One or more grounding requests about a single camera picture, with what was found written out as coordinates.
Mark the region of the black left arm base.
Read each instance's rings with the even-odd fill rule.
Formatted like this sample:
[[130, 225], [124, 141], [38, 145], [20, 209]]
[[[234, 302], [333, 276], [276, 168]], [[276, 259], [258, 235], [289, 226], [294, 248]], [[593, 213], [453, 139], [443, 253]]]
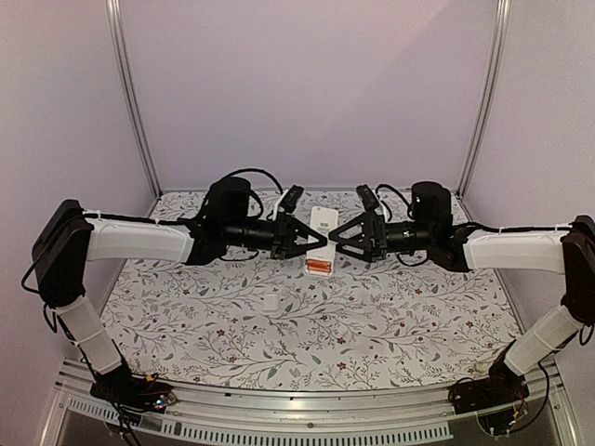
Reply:
[[90, 364], [87, 368], [94, 379], [90, 395], [128, 411], [163, 413], [178, 400], [172, 386], [161, 381], [158, 373], [134, 375], [124, 358], [105, 374], [97, 372]]

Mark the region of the white battery cover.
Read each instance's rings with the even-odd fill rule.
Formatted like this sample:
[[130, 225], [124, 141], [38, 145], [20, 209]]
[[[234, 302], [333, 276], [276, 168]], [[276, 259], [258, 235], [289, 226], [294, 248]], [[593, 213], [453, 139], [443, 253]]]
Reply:
[[276, 294], [266, 294], [262, 299], [262, 311], [274, 313], [280, 308], [280, 297]]

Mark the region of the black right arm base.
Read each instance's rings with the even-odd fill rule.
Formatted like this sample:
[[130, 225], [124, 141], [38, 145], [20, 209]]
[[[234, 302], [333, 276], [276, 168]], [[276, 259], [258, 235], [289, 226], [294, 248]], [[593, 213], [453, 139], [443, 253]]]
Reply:
[[485, 378], [463, 378], [449, 387], [448, 400], [455, 413], [470, 413], [524, 400], [530, 395], [523, 375], [516, 375], [503, 360]]

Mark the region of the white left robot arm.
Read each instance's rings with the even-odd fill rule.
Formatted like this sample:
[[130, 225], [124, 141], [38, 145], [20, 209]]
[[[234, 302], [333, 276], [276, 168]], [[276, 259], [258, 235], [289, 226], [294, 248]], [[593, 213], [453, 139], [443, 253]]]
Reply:
[[125, 361], [86, 298], [86, 264], [104, 259], [144, 259], [205, 266], [225, 256], [231, 246], [269, 252], [287, 260], [327, 245], [326, 237], [294, 217], [303, 189], [282, 193], [271, 219], [251, 216], [257, 198], [251, 183], [227, 175], [213, 183], [195, 216], [175, 221], [111, 216], [65, 200], [49, 219], [32, 249], [27, 271], [33, 292], [55, 311], [101, 385], [119, 403], [139, 393], [136, 379], [123, 370]]

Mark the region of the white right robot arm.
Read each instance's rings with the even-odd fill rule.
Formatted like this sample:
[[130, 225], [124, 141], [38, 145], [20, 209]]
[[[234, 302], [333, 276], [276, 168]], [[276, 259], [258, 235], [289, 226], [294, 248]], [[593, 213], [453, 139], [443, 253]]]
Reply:
[[550, 227], [489, 228], [455, 224], [449, 190], [433, 181], [411, 188], [409, 220], [389, 223], [380, 200], [366, 185], [356, 190], [364, 212], [329, 234], [339, 252], [367, 263], [391, 253], [423, 251], [450, 272], [479, 269], [534, 269], [565, 278], [560, 304], [541, 317], [498, 356], [482, 382], [481, 397], [499, 405], [517, 380], [569, 339], [594, 324], [594, 221], [577, 216]]

